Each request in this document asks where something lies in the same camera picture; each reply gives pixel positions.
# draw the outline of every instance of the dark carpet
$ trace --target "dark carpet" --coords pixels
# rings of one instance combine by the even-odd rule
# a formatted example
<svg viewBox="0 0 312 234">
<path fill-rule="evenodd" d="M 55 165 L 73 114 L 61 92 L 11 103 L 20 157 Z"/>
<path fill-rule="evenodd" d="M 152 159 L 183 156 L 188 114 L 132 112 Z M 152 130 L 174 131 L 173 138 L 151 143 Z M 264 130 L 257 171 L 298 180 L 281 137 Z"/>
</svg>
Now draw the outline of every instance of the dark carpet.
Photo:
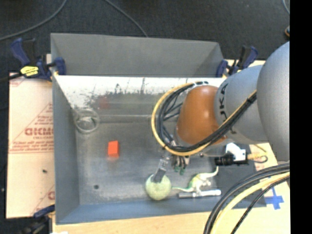
<svg viewBox="0 0 312 234">
<path fill-rule="evenodd" d="M 223 57 L 239 57 L 243 44 L 266 59 L 289 38 L 290 16 L 282 0 L 68 0 L 51 20 L 27 33 L 6 38 L 49 18 L 64 0 L 0 0 L 0 78 L 18 70 L 10 51 L 18 38 L 36 38 L 38 55 L 50 52 L 50 33 L 84 33 L 151 38 L 196 39 L 220 44 Z M 290 0 L 285 0 L 290 8 Z M 0 234 L 13 234 L 32 219 L 5 219 L 8 138 L 8 86 L 0 84 Z"/>
</svg>

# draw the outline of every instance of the tennis ball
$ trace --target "tennis ball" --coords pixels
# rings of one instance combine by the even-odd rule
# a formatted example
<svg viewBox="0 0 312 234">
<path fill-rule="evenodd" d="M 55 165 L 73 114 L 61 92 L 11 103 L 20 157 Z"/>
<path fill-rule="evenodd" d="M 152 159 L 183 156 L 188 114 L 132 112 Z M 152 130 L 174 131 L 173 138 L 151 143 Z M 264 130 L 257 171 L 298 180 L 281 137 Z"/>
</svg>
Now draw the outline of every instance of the tennis ball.
<svg viewBox="0 0 312 234">
<path fill-rule="evenodd" d="M 162 178 L 161 182 L 152 182 L 152 176 L 153 175 L 147 179 L 145 190 L 152 199 L 162 200 L 169 195 L 171 191 L 171 182 L 166 175 Z"/>
</svg>

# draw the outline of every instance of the orange rubber cover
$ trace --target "orange rubber cover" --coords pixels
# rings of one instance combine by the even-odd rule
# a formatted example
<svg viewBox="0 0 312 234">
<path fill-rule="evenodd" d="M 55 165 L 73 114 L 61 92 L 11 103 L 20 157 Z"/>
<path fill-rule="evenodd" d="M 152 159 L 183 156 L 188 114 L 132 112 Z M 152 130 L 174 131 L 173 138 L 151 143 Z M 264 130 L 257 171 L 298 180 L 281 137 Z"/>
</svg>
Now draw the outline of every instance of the orange rubber cover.
<svg viewBox="0 0 312 234">
<path fill-rule="evenodd" d="M 215 119 L 214 102 L 218 88 L 210 85 L 192 89 L 186 96 L 176 124 L 178 136 L 194 145 L 219 128 Z"/>
</svg>

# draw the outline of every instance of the clamp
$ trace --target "clamp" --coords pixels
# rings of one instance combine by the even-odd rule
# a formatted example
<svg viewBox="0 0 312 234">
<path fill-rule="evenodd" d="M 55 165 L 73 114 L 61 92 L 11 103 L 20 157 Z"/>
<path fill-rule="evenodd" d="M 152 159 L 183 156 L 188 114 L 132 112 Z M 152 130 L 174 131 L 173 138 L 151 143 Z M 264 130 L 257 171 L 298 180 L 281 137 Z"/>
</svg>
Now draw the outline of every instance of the clamp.
<svg viewBox="0 0 312 234">
<path fill-rule="evenodd" d="M 45 57 L 35 56 L 34 43 L 35 39 L 23 40 L 18 38 L 11 44 L 13 56 L 21 62 L 21 76 L 52 81 L 51 67 L 55 67 L 54 73 L 65 75 L 64 59 L 57 57 L 52 63 L 46 63 Z"/>
<path fill-rule="evenodd" d="M 246 47 L 243 45 L 238 62 L 236 63 L 235 61 L 233 65 L 230 66 L 226 60 L 222 60 L 217 67 L 215 77 L 221 78 L 222 75 L 226 73 L 226 69 L 229 70 L 228 75 L 230 76 L 237 73 L 239 70 L 246 69 L 255 61 L 257 56 L 258 51 L 254 47 Z"/>
</svg>

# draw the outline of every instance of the orange cube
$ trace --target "orange cube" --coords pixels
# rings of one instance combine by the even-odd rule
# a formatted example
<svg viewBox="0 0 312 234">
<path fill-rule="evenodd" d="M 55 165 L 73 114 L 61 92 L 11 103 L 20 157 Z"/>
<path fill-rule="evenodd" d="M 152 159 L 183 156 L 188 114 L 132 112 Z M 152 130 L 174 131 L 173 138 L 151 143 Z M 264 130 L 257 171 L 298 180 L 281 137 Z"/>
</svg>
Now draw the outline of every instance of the orange cube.
<svg viewBox="0 0 312 234">
<path fill-rule="evenodd" d="M 119 142 L 118 140 L 109 141 L 108 148 L 107 148 L 108 157 L 119 157 Z"/>
</svg>

